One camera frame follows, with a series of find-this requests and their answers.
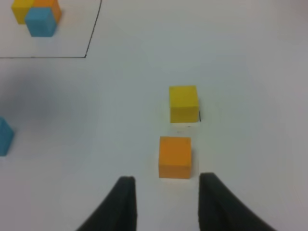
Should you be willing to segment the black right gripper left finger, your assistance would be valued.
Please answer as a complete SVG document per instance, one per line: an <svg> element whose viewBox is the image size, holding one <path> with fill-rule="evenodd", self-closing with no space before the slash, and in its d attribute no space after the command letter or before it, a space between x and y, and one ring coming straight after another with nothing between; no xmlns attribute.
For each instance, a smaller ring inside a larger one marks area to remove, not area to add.
<svg viewBox="0 0 308 231"><path fill-rule="evenodd" d="M78 230L135 231L137 218L135 179L132 176L122 176Z"/></svg>

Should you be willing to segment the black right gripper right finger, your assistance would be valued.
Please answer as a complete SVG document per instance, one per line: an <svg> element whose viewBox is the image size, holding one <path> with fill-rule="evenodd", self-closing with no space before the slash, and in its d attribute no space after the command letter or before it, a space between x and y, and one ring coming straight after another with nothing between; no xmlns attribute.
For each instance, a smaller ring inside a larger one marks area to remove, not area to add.
<svg viewBox="0 0 308 231"><path fill-rule="evenodd" d="M199 176L198 221L201 231L272 231L214 173Z"/></svg>

